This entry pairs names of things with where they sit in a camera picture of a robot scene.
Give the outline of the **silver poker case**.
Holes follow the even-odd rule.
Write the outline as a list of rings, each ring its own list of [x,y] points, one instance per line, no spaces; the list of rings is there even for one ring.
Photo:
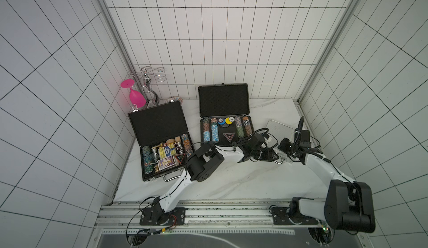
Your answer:
[[[277,159],[276,162],[279,164],[292,164],[292,159],[290,159],[285,152],[281,151],[279,147],[284,138],[288,138],[291,144],[294,143],[295,129],[275,120],[269,120],[266,127],[269,129],[269,134],[273,135],[273,137],[278,140],[278,145],[274,148],[275,153],[279,156],[279,159]]]

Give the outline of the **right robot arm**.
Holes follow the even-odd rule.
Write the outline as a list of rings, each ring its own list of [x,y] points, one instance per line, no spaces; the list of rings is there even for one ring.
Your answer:
[[[319,148],[312,147],[311,134],[303,125],[304,117],[301,117],[293,140],[284,138],[279,149],[293,162],[312,170],[328,191],[324,201],[294,197],[288,216],[312,217],[326,222],[334,230],[373,233],[376,222],[370,186],[341,172]]]

